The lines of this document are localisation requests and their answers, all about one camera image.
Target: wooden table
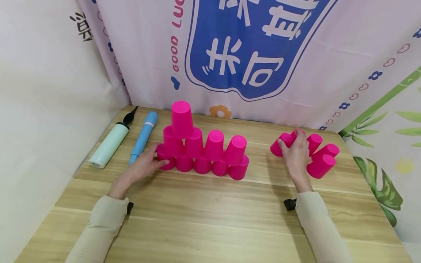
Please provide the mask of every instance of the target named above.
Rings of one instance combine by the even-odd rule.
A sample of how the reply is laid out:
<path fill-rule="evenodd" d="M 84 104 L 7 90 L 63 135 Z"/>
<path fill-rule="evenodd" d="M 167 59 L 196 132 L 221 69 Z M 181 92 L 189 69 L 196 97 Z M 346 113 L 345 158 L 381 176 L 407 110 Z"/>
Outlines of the wooden table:
<path fill-rule="evenodd" d="M 132 109 L 121 110 L 105 135 Z M 105 169 L 83 163 L 16 262 L 64 262 L 95 203 L 126 169 L 149 111 L 138 109 L 129 134 Z M 157 112 L 159 121 L 150 142 L 161 142 L 163 128 L 171 123 L 169 111 Z M 233 135 L 247 138 L 250 165 L 246 177 L 234 181 L 229 176 L 173 169 L 157 172 L 153 179 L 132 187 L 129 199 L 134 208 L 106 262 L 315 262 L 296 212 L 287 212 L 282 203 L 295 197 L 295 188 L 282 160 L 269 149 L 280 133 L 293 128 L 202 115 L 193 119 L 204 139 L 213 129 L 225 134 L 225 146 Z M 341 149 L 337 165 L 323 179 L 312 179 L 312 184 L 326 202 L 354 261 L 410 262 L 339 135 L 304 130 L 320 134 L 323 145 L 334 143 Z"/>

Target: beige sleeve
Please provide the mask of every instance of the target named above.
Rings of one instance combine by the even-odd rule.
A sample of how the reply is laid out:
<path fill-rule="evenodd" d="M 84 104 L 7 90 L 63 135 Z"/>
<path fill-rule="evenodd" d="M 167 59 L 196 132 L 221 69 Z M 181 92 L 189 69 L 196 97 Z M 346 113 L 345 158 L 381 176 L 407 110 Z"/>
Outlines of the beige sleeve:
<path fill-rule="evenodd" d="M 319 193 L 298 194 L 296 210 L 318 263 L 352 262 L 349 248 L 339 235 Z"/>
<path fill-rule="evenodd" d="M 127 213 L 128 198 L 102 197 L 65 263 L 103 263 Z"/>

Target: wrist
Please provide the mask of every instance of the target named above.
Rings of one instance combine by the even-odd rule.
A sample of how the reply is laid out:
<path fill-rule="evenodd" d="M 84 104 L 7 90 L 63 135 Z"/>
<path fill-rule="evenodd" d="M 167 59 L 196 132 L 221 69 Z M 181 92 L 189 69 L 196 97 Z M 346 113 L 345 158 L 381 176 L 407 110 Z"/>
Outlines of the wrist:
<path fill-rule="evenodd" d="M 123 200 L 127 196 L 127 192 L 132 185 L 131 179 L 129 176 L 122 174 L 119 176 L 111 185 L 111 189 L 108 192 L 108 196 L 114 199 Z"/>
<path fill-rule="evenodd" d="M 310 179 L 304 171 L 292 172 L 289 171 L 291 180 L 298 193 L 313 192 L 313 187 L 310 183 Z"/>

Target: upside-down cup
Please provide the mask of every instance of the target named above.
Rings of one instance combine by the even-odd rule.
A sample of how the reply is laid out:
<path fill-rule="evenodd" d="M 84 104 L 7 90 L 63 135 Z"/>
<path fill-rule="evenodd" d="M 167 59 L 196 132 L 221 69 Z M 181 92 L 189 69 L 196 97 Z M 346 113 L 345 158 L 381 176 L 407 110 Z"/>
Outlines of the upside-down cup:
<path fill-rule="evenodd" d="M 309 155 L 312 156 L 317 148 L 322 144 L 323 138 L 318 134 L 312 134 L 307 138 L 309 142 Z"/>
<path fill-rule="evenodd" d="M 191 169 L 193 169 L 193 165 L 194 162 L 192 158 L 186 157 L 184 155 L 177 156 L 176 158 L 176 167 L 180 172 L 189 172 Z"/>
<path fill-rule="evenodd" d="M 216 176 L 226 176 L 229 165 L 223 160 L 214 161 L 212 163 L 212 172 Z"/>
<path fill-rule="evenodd" d="M 212 130 L 208 134 L 205 144 L 204 158 L 218 161 L 224 154 L 224 134 L 220 130 Z"/>
<path fill-rule="evenodd" d="M 225 150 L 224 161 L 231 166 L 240 165 L 244 158 L 246 146 L 247 140 L 244 137 L 233 136 Z"/>
<path fill-rule="evenodd" d="M 278 139 L 281 139 L 282 141 L 285 142 L 285 145 L 289 148 L 291 147 L 291 134 L 289 133 L 283 133 L 281 134 L 281 136 L 279 136 Z M 282 157 L 282 149 L 279 146 L 279 142 L 278 140 L 276 140 L 271 146 L 270 146 L 270 151 L 278 157 Z"/>
<path fill-rule="evenodd" d="M 313 153 L 312 160 L 314 161 L 316 159 L 319 159 L 325 154 L 330 155 L 332 157 L 336 157 L 338 153 L 339 153 L 339 148 L 335 144 L 328 143 L 325 145 L 325 147 Z"/>
<path fill-rule="evenodd" d="M 335 158 L 325 154 L 307 165 L 307 172 L 316 179 L 320 179 L 336 164 Z"/>
<path fill-rule="evenodd" d="M 168 171 L 168 170 L 171 170 L 175 167 L 176 159 L 174 157 L 171 157 L 168 154 L 166 154 L 164 144 L 160 144 L 158 146 L 157 156 L 158 156 L 157 158 L 158 158 L 159 161 L 161 161 L 161 160 L 169 160 L 170 161 L 170 163 L 168 163 L 167 165 L 162 166 L 161 170 Z"/>
<path fill-rule="evenodd" d="M 211 163 L 205 158 L 196 158 L 194 169 L 198 174 L 206 174 L 211 171 Z"/>
<path fill-rule="evenodd" d="M 177 157 L 183 154 L 183 140 L 174 137 L 171 125 L 164 128 L 163 136 L 165 152 L 168 156 Z"/>
<path fill-rule="evenodd" d="M 238 166 L 230 166 L 228 169 L 229 176 L 234 180 L 242 180 L 245 177 L 245 173 L 247 171 L 249 159 L 247 155 L 243 156 L 243 159 Z"/>
<path fill-rule="evenodd" d="M 295 142 L 295 139 L 297 139 L 297 136 L 298 136 L 298 134 L 297 134 L 297 129 L 294 129 L 292 132 L 291 132 L 291 145 Z"/>
<path fill-rule="evenodd" d="M 192 136 L 186 138 L 184 143 L 184 155 L 189 158 L 203 156 L 203 136 L 199 128 L 194 128 Z"/>
<path fill-rule="evenodd" d="M 186 139 L 193 134 L 193 116 L 190 104 L 186 101 L 176 101 L 171 107 L 171 127 L 174 137 Z"/>

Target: yellow dot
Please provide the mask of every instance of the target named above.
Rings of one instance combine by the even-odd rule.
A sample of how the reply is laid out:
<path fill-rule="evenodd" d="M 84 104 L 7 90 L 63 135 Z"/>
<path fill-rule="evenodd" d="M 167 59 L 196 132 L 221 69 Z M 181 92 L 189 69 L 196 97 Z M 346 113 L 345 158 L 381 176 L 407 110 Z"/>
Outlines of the yellow dot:
<path fill-rule="evenodd" d="M 411 159 L 400 159 L 396 162 L 396 170 L 400 173 L 410 173 L 414 170 L 414 163 Z"/>

